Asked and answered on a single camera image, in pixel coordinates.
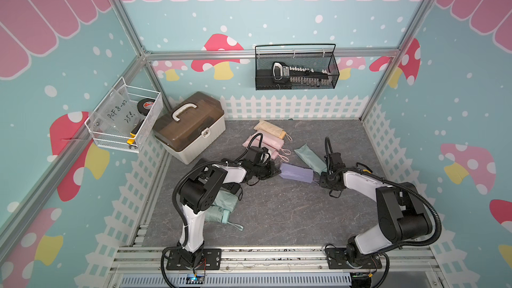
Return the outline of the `black umbrella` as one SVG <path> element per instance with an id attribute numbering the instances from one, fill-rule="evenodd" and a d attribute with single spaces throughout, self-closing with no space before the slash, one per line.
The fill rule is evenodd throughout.
<path id="1" fill-rule="evenodd" d="M 227 191 L 232 195 L 236 195 L 239 201 L 243 198 L 243 189 L 239 183 L 224 183 L 222 185 L 222 190 Z"/>

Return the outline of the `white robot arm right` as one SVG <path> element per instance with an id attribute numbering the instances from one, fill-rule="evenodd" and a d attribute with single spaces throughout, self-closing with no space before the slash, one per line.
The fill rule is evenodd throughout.
<path id="1" fill-rule="evenodd" d="M 389 181 L 362 163 L 346 166 L 329 137 L 325 153 L 327 170 L 319 184 L 329 190 L 329 196 L 338 198 L 349 189 L 373 200 L 377 208 L 377 225 L 350 237 L 341 250 L 348 266 L 363 268 L 394 249 L 429 246 L 441 237 L 440 215 L 412 183 Z"/>

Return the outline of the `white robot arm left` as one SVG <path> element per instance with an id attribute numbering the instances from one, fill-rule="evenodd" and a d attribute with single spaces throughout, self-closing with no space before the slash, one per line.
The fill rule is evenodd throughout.
<path id="1" fill-rule="evenodd" d="M 166 271 L 172 263 L 188 269 L 205 263 L 206 212 L 222 188 L 237 187 L 253 178 L 269 179 L 279 173 L 269 148 L 263 145 L 262 133 L 256 133 L 242 155 L 233 161 L 198 161 L 173 190 L 172 204 L 182 221 L 182 234 L 176 246 L 163 249 L 161 270 Z"/>

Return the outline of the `lilac sleeved umbrella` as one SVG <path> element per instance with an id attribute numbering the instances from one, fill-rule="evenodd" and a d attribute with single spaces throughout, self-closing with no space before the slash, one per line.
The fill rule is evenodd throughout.
<path id="1" fill-rule="evenodd" d="M 311 168 L 303 168 L 283 163 L 280 167 L 280 171 L 280 177 L 283 179 L 319 185 L 319 181 L 315 178 L 315 172 Z"/>

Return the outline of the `mint green sleeve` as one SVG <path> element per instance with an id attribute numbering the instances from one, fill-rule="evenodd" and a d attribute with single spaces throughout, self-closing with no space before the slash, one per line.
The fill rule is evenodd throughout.
<path id="1" fill-rule="evenodd" d="M 227 191 L 221 190 L 217 194 L 213 205 L 220 207 L 222 209 L 228 210 L 230 213 L 233 213 L 235 210 L 237 203 L 239 202 L 239 198 Z"/>

